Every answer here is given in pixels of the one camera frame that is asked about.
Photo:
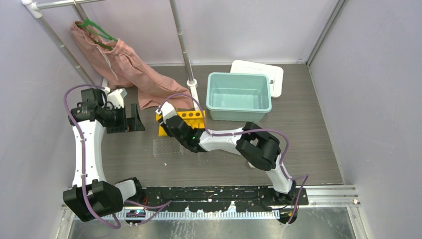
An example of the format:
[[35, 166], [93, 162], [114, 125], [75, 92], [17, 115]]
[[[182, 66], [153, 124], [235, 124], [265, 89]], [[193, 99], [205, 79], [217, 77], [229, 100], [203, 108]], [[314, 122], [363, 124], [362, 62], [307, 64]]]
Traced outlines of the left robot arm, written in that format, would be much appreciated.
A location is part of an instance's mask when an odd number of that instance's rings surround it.
[[131, 117], [126, 116], [126, 89], [82, 85], [81, 102], [70, 108], [68, 90], [63, 97], [65, 110], [76, 142], [76, 166], [71, 189], [63, 192], [64, 203], [83, 222], [113, 215], [126, 201], [138, 206], [145, 192], [135, 177], [115, 184], [107, 182], [103, 170], [102, 140], [108, 133], [144, 131], [138, 105], [131, 104]]

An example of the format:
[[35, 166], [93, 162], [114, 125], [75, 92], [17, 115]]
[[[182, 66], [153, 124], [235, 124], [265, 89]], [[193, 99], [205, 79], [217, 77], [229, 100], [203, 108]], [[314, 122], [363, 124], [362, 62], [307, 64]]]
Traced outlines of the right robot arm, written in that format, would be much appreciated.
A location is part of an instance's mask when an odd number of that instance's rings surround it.
[[243, 156], [251, 166], [266, 172], [281, 204], [287, 205], [296, 198], [296, 181], [283, 163], [287, 151], [280, 148], [274, 130], [253, 122], [234, 130], [192, 128], [180, 116], [158, 122], [168, 136], [193, 153], [222, 150]]

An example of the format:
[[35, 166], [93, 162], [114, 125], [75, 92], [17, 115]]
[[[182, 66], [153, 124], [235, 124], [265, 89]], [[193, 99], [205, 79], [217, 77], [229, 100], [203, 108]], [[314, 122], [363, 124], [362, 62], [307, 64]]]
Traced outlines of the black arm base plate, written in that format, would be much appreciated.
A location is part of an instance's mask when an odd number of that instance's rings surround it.
[[296, 198], [283, 196], [270, 186], [146, 187], [129, 200], [149, 207], [170, 201], [165, 211], [187, 209], [193, 213], [225, 212], [231, 204], [237, 212], [269, 212], [296, 202]]

